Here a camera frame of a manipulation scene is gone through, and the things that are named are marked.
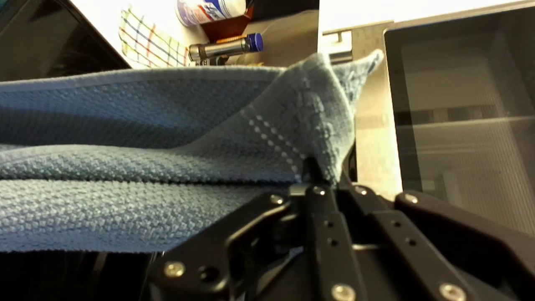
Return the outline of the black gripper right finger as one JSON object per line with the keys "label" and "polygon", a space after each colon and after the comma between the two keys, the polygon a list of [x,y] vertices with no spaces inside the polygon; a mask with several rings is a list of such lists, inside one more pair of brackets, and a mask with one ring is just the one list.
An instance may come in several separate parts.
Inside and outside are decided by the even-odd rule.
{"label": "black gripper right finger", "polygon": [[517,301],[535,301],[535,239],[435,196],[410,191],[395,208],[457,268]]}

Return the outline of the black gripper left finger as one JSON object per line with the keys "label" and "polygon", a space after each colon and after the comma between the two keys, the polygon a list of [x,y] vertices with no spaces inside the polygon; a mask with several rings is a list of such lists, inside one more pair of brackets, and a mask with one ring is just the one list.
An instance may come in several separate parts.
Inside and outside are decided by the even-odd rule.
{"label": "black gripper left finger", "polygon": [[261,194],[166,251],[151,268],[151,300],[238,301],[289,254],[278,234],[289,211],[283,194]]}

